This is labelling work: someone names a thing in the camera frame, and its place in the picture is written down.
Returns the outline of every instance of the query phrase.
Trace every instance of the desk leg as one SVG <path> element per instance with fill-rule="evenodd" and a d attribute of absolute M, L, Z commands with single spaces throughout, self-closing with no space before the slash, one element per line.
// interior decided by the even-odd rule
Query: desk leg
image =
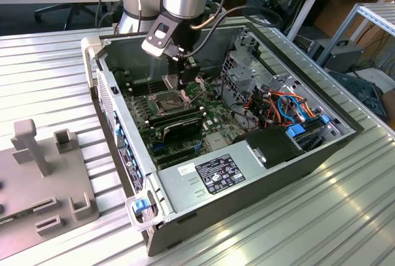
<path fill-rule="evenodd" d="M 315 0 L 306 0 L 304 2 L 304 5 L 299 13 L 299 15 L 296 17 L 296 20 L 291 27 L 291 30 L 288 33 L 287 38 L 292 42 L 295 39 L 295 36 L 297 35 L 297 32 L 301 28 L 304 20 L 306 19 L 307 15 L 309 14 L 311 8 L 314 5 Z"/>
<path fill-rule="evenodd" d="M 377 0 L 377 3 L 382 3 L 385 2 L 386 0 Z M 369 23 L 369 19 L 364 19 L 364 21 L 362 21 L 362 23 L 359 25 L 359 27 L 355 30 L 355 32 L 352 34 L 352 36 L 350 37 L 350 40 L 355 42 L 357 40 L 357 38 L 359 37 L 359 35 L 363 32 L 363 30 L 366 28 L 367 24 Z"/>

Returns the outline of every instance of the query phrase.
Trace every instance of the floor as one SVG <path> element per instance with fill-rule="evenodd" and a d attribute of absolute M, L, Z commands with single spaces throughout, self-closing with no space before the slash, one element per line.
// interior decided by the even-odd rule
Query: floor
<path fill-rule="evenodd" d="M 0 5 L 0 36 L 63 30 L 69 10 L 48 12 L 42 15 L 43 21 L 41 23 L 35 21 L 34 11 L 48 6 L 51 5 Z M 88 8 L 96 11 L 95 6 L 88 6 Z M 94 18 L 81 12 L 80 15 L 74 16 L 70 29 L 79 30 L 83 28 L 94 28 Z"/>

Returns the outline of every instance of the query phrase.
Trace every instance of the office chair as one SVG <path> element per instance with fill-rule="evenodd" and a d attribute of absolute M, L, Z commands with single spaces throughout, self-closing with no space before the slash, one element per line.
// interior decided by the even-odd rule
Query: office chair
<path fill-rule="evenodd" d="M 36 22 L 40 23 L 42 22 L 41 19 L 41 14 L 52 12 L 52 11 L 57 11 L 57 10 L 64 10 L 64 9 L 69 9 L 69 16 L 67 17 L 66 23 L 64 25 L 63 30 L 68 30 L 69 26 L 73 20 L 74 15 L 80 15 L 80 11 L 84 12 L 86 14 L 89 14 L 90 16 L 95 16 L 95 13 L 88 9 L 87 6 L 97 6 L 98 4 L 96 2 L 87 2 L 87 3 L 81 3 L 81 2 L 75 2 L 75 3 L 66 3 L 66 4 L 58 4 L 58 5 L 53 5 L 50 7 L 45 7 L 39 10 L 35 10 L 35 20 Z M 103 13 L 107 12 L 107 7 L 103 3 L 102 4 L 102 11 Z"/>

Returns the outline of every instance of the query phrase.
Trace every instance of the sticker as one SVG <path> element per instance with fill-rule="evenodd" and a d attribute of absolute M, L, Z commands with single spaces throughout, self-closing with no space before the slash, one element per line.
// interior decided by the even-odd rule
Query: sticker
<path fill-rule="evenodd" d="M 229 154 L 198 165 L 195 169 L 213 195 L 245 180 Z"/>
<path fill-rule="evenodd" d="M 139 193 L 141 190 L 143 190 L 143 178 L 141 174 L 138 172 L 138 166 L 137 164 L 133 165 L 132 162 L 136 162 L 134 159 L 132 159 L 132 162 L 130 162 L 130 151 L 127 148 L 122 148 L 118 150 L 119 155 L 121 157 L 121 160 L 123 164 L 125 164 L 125 168 L 128 172 L 130 181 L 137 193 Z"/>
<path fill-rule="evenodd" d="M 178 167 L 177 169 L 180 175 L 187 175 L 195 171 L 195 165 L 193 163 L 189 163 L 184 166 Z"/>

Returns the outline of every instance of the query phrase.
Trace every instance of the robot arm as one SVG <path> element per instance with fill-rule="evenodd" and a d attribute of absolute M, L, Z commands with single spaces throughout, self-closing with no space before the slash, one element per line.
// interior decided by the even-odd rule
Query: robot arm
<path fill-rule="evenodd" d="M 141 28 L 148 35 L 143 49 L 153 56 L 160 57 L 170 40 L 177 43 L 177 33 L 188 35 L 191 24 L 201 23 L 199 18 L 205 10 L 207 0 L 141 0 Z M 136 32 L 139 20 L 139 1 L 124 0 L 125 12 L 119 24 L 120 33 Z"/>
<path fill-rule="evenodd" d="M 142 48 L 150 55 L 168 58 L 168 82 L 186 86 L 195 79 L 200 65 L 192 57 L 177 57 L 191 51 L 200 38 L 207 0 L 124 0 L 120 33 L 146 31 Z"/>

